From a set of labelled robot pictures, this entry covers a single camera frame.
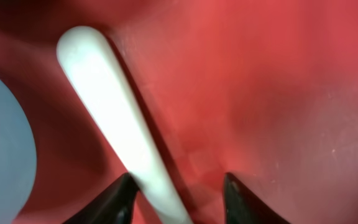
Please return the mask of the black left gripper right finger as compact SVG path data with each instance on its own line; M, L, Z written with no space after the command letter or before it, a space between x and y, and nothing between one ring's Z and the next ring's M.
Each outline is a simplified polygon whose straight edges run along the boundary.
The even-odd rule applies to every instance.
M224 176L223 199L226 224L289 224L230 172Z

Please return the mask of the light blue bowl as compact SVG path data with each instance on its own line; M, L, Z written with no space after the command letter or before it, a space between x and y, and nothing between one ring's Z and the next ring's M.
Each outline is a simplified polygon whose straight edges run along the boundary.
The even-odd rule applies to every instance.
M27 202L37 169L34 136L10 89L0 80L0 223L11 223Z

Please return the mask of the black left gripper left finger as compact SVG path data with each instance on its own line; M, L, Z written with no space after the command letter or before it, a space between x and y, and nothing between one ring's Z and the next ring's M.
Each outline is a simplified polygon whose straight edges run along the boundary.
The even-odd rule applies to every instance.
M138 191L130 173L124 173L63 224L131 224Z

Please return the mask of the white plastic spoon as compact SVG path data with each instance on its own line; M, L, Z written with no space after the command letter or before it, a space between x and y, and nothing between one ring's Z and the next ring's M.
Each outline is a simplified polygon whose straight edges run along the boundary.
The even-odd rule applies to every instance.
M191 223L105 36L92 27L74 27L60 37L57 58L81 102L161 222Z

